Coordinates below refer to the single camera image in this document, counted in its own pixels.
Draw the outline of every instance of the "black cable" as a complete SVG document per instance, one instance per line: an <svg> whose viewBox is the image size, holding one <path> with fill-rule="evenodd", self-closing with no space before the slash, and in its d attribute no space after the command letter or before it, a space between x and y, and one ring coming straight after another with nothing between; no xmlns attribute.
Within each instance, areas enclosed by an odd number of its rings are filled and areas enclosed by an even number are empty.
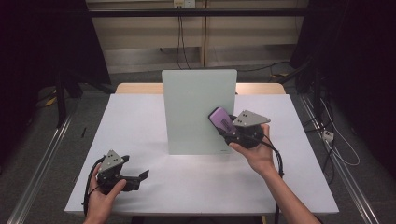
<svg viewBox="0 0 396 224"><path fill-rule="evenodd" d="M273 77L272 66L270 66L270 78L267 81L268 83L272 81L272 77Z"/></svg>
<svg viewBox="0 0 396 224"><path fill-rule="evenodd" d="M88 213L88 203L90 202L91 193L94 191L94 189L93 189L91 192L88 192L90 190L90 184L91 184L91 178L92 178L93 170L95 169L95 167L99 163L101 163L101 162L103 162L105 160L105 157L106 156L103 156L103 158L101 158L101 159L99 159L99 160L97 160L95 162L95 164L91 168L90 174L88 175L87 186L85 187L85 193L84 193L84 202L82 203L82 205L84 206L84 215L85 215L85 217L87 216L87 213Z"/></svg>
<svg viewBox="0 0 396 224"><path fill-rule="evenodd" d="M184 59L186 60L187 67L190 68L189 61L187 60L186 48L184 47L184 34L183 34L183 19L180 17L180 30L181 30L181 43L183 44Z"/></svg>
<svg viewBox="0 0 396 224"><path fill-rule="evenodd" d="M270 65L266 65L266 66L260 67L260 68L247 69L247 70L242 69L242 70L237 70L237 71L238 72L254 72L254 71L259 71L259 70L262 70L262 69L265 69L265 68L272 67L272 66L280 64L280 63L289 63L289 62L284 61L284 62L272 63Z"/></svg>
<svg viewBox="0 0 396 224"><path fill-rule="evenodd" d="M180 63L178 62L178 49L180 48L180 17L178 17L178 39L177 39L177 53L176 53L176 61L177 66L180 70L182 70Z"/></svg>
<svg viewBox="0 0 396 224"><path fill-rule="evenodd" d="M178 50L180 49L180 38L181 38L181 43L182 43L182 47L183 47L183 54L184 54L184 59L186 60L186 64L187 67L189 69L190 65L189 62L187 60L187 55L186 55L186 48L184 46L184 34L183 34L183 20L181 17L178 17L178 39L177 39L177 55L176 55L176 59L177 59L177 66L180 70L183 70L183 68L181 68L180 63L178 61Z"/></svg>
<svg viewBox="0 0 396 224"><path fill-rule="evenodd" d="M262 141L262 140L259 140L259 139L257 139L257 138L251 137L251 136L249 136L249 135L246 135L246 134L243 134L243 133L241 133L241 135L243 135L243 136L246 137L247 139L250 139L250 140L259 142L259 143L261 143L261 144L263 144L263 145L265 145L265 146L271 148L271 149L275 152L275 154L276 154L276 159L277 159L277 165L278 165L278 173L279 173L280 178L283 178L284 173L283 173L283 161L282 161L282 157L280 156L279 151L274 147L274 144L271 142L270 138L269 138L267 135L264 134L264 137L265 137L266 139L268 139L268 141L270 142L270 144L268 144L268 143L266 143L266 142L264 142L264 141ZM279 222L279 214L280 214L280 209L279 209L279 206L276 204L275 218L274 218L275 224L277 224L277 223Z"/></svg>

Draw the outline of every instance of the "gray floor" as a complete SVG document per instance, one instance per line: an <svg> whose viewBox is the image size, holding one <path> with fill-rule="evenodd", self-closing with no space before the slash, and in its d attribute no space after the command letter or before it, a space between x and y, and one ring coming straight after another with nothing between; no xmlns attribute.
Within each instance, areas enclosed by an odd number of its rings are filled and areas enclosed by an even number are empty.
<svg viewBox="0 0 396 224"><path fill-rule="evenodd" d="M242 70L260 66L262 64L241 65L235 66L235 68ZM274 67L272 73L288 73L289 71L290 68L286 67L286 65L280 65ZM111 79L115 86L121 82L161 82L159 71L113 74L111 75ZM239 82L267 82L270 79L269 69L252 73L238 73ZM287 83L285 90L290 95L301 122L305 122L309 120L309 117L293 85L292 81ZM78 176L79 170L90 149L109 97L90 87L83 86L83 89L85 91L80 100L67 99L69 105L78 104L77 111L72 117L64 140L57 149L40 190L35 196L32 207L25 217L25 223L82 223L83 221L83 217L66 214L64 207L74 187L75 178ZM336 105L332 105L332 107L335 115L334 121L338 130L340 130L361 157L361 164L359 166L349 167L350 172L357 180L359 186L361 186L380 222L394 223L396 221L396 214L394 213L396 211L396 181L373 158L364 142L354 134L350 123L343 116L342 111ZM21 143L4 166L3 174L0 175L0 223L6 223L8 221L11 212L50 143L56 123L56 105L39 107ZM317 155L319 163L322 164L326 158L326 151L318 138L318 134L308 133L307 137ZM336 145L346 160L355 160L355 156L350 153L350 149L337 135ZM329 165L325 173L329 175L331 172L331 165ZM343 180L336 171L330 188L339 206L340 213L319 217L325 223L364 223L355 202L352 200ZM273 222L272 216L268 216L267 219L268 223ZM147 220L147 223L164 223L165 220L167 219L156 217ZM108 221L108 223L129 222L130 219L128 217L111 217Z"/></svg>

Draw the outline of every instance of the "table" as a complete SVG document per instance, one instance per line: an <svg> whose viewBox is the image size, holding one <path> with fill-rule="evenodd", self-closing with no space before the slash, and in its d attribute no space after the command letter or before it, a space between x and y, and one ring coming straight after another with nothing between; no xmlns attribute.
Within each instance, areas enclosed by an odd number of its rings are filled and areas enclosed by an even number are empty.
<svg viewBox="0 0 396 224"><path fill-rule="evenodd" d="M278 83L236 83L238 94L286 94ZM121 83L116 90L120 93L163 94L162 83Z"/></svg>
<svg viewBox="0 0 396 224"><path fill-rule="evenodd" d="M147 89L161 93L161 86L161 83L120 84L117 94L110 97L65 211L82 213L80 199L86 176L93 163L112 148L121 156L131 155L122 175L138 175L150 169L139 191L122 192L116 199L115 214L252 216L274 213L276 203L269 189L239 153L200 156L167 153L163 97L147 94ZM315 214L337 213L318 161L282 86L239 83L236 91L240 95L235 97L235 114L244 108L253 108L272 119L272 141L282 155L284 179L293 192ZM242 95L249 92L274 94Z"/></svg>

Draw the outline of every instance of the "hand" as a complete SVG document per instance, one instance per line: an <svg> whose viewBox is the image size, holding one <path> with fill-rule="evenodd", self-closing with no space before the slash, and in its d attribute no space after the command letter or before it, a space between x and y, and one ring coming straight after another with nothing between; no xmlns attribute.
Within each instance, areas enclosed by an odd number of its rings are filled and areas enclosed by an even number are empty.
<svg viewBox="0 0 396 224"><path fill-rule="evenodd" d="M265 136L269 137L270 126L267 124L262 124L261 126ZM266 137L262 141L270 144L269 139ZM259 175L265 175L276 170L273 160L273 150L271 148L263 144L250 149L246 149L236 143L230 143L229 146L244 155L251 168Z"/></svg>
<svg viewBox="0 0 396 224"><path fill-rule="evenodd" d="M84 223L106 223L110 216L115 198L126 185L126 180L122 179L107 195L105 195L100 188L97 188L98 182L96 181L96 175L98 174L99 168L100 164L95 167L92 173L90 191L93 189L94 191L90 196L88 213Z"/></svg>

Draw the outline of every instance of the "floor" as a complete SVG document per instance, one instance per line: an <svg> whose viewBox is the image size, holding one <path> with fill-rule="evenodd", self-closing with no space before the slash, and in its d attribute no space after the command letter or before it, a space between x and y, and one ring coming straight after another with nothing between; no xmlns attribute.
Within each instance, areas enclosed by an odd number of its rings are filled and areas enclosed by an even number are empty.
<svg viewBox="0 0 396 224"><path fill-rule="evenodd" d="M238 70L261 68L264 64L287 60L290 57L293 46L277 46L270 48L258 46L255 48L233 48L214 49L213 62L206 68L221 68L232 65ZM161 76L158 70L179 69L177 65L176 49L149 49L149 50L122 50L106 51L105 58L110 72L113 85L129 81L159 82ZM199 63L199 50L194 48L186 49L186 57L191 67L202 68ZM186 68L184 55L179 52L179 65ZM238 73L241 81L247 82L269 82L276 81L273 74L283 74L291 71L286 64L279 64L273 69L261 69L251 73ZM287 94L290 95L296 111L302 123L310 120L306 108L302 103L302 95L295 90L292 81L284 85ZM49 162L49 169L43 174L44 179L39 185L39 190L35 193L34 199L28 208L28 213L21 219L21 222L11 223L80 223L83 217L66 214L64 206L79 173L80 166L85 160L85 156L90 149L96 129L100 123L103 112L106 109L108 95L83 86L84 95L80 100L67 98L68 108L77 105L64 140L57 148ZM354 132L353 126L343 116L342 109L336 104L332 105L334 111L334 122L338 130L345 139L354 146L360 156L361 164L358 166L348 166L347 169L360 186L365 199L371 205L377 221L369 222L363 219L357 201L351 196L353 190L348 188L343 175L333 169L334 163L328 164L324 170L325 176L330 180L335 174L332 183L329 185L334 199L339 206L340 213L319 216L324 223L392 223L396 220L394 211L396 210L396 181L387 171L373 158L370 151ZM21 140L16 153L10 158L0 175L0 223L6 223L11 213L16 207L22 194L29 185L29 180L35 173L36 167L40 164L43 155L47 151L50 139L54 134L57 122L56 106L38 107L32 117L32 123L28 132ZM312 123L305 127L307 130L313 129ZM324 164L327 151L323 147L316 132L307 133L308 140L318 158L320 164ZM336 135L336 146L343 158L347 161L356 161L356 155L352 153L348 145L342 140L339 134ZM146 220L146 223L164 223L162 217ZM267 217L267 222L271 223L273 216ZM129 223L127 217L111 217L108 223Z"/></svg>

